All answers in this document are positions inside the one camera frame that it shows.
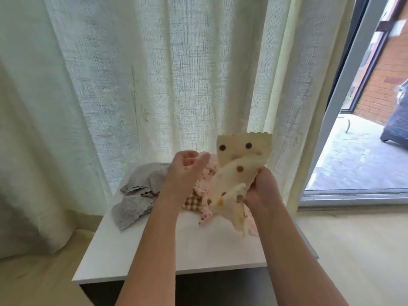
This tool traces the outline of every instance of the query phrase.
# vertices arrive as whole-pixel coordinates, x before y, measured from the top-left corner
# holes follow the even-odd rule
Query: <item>person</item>
[[[175,305],[177,216],[209,159],[190,150],[174,157],[116,306]],[[347,305],[300,236],[270,170],[258,172],[246,198],[278,305]]]

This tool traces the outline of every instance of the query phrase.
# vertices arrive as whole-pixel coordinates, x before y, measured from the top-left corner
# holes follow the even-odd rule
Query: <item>hand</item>
[[[197,151],[185,150],[176,153],[166,180],[161,186],[159,199],[166,202],[175,201],[177,208],[181,206],[191,194],[202,170],[210,160],[209,153],[198,154]]]
[[[247,192],[246,204],[254,216],[267,214],[277,204],[283,204],[278,183],[270,170],[263,167]]]

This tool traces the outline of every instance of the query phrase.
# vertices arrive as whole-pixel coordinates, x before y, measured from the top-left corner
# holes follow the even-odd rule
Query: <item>white curtain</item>
[[[103,215],[127,164],[223,133],[273,134],[287,201],[353,3],[2,0],[0,257],[59,249],[65,211]]]

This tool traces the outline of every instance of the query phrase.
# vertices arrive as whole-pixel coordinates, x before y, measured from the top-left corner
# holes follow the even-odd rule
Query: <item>brown checkered cloth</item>
[[[193,190],[186,201],[183,203],[183,209],[187,211],[201,211],[201,201],[202,197],[198,196],[196,192]]]

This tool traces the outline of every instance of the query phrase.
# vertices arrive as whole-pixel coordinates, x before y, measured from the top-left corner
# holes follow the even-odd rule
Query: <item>white tabletop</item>
[[[131,165],[118,189],[135,169]],[[120,202],[119,191],[114,204]],[[103,217],[75,275],[77,284],[124,280],[136,253],[148,216],[120,231],[110,209]],[[232,223],[215,217],[204,227],[198,226],[200,215],[184,211],[176,225],[176,274],[223,271],[266,266],[259,237],[242,236]]]

